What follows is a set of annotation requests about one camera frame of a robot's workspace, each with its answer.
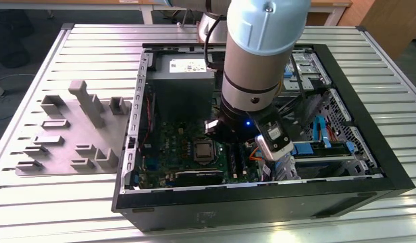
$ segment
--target green circuit board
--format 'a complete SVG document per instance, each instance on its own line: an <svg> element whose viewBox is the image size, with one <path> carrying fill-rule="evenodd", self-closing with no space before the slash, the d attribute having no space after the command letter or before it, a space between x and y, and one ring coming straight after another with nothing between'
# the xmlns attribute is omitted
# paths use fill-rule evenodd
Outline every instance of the green circuit board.
<svg viewBox="0 0 416 243"><path fill-rule="evenodd" d="M248 158L244 161L245 174L230 173L226 147L204 136L202 121L193 124L162 123L158 129L158 157L144 158L148 169L140 174L145 181L141 183L142 188L173 187L172 178L181 171L222 171L222 184L258 181L257 163ZM209 163L194 161L194 142L212 142L214 158Z"/></svg>

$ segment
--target brown cabinet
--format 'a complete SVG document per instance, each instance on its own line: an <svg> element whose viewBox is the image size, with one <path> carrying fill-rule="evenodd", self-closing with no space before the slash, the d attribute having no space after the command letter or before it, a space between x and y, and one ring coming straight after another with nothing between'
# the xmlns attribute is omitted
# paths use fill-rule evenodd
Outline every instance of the brown cabinet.
<svg viewBox="0 0 416 243"><path fill-rule="evenodd" d="M364 26L392 59L416 38L416 0L352 0L338 26Z"/></svg>

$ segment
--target motherboard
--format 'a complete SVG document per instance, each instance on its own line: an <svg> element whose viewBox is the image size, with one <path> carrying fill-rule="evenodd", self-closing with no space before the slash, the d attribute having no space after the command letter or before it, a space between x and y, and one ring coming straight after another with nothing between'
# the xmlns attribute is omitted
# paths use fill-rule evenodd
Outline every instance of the motherboard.
<svg viewBox="0 0 416 243"><path fill-rule="evenodd" d="M258 181L257 162L248 158L250 147L210 140L202 134L202 121L162 122L157 129L158 153L141 157L140 188Z"/></svg>

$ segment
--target sticker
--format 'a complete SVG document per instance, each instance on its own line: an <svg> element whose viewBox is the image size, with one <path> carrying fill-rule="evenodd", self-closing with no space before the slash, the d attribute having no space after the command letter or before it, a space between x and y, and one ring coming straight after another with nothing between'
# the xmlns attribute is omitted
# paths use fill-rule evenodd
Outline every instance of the sticker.
<svg viewBox="0 0 416 243"><path fill-rule="evenodd" d="M270 175L270 169L268 168L266 165L264 165L262 171L264 171L264 173L265 173L266 175Z"/></svg>
<svg viewBox="0 0 416 243"><path fill-rule="evenodd" d="M206 72L205 61L204 59L172 59L169 72Z"/></svg>

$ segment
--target wooden furniture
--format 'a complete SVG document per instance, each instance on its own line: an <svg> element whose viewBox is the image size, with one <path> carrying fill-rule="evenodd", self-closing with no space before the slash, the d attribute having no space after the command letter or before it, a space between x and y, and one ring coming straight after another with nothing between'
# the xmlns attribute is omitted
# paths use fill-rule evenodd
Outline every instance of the wooden furniture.
<svg viewBox="0 0 416 243"><path fill-rule="evenodd" d="M350 0L310 0L306 25L336 26L350 4ZM145 24L152 24L153 10L181 10L149 0L0 0L0 9L140 10Z"/></svg>
<svg viewBox="0 0 416 243"><path fill-rule="evenodd" d="M416 38L416 0L352 0L338 26L364 26L392 59Z"/></svg>

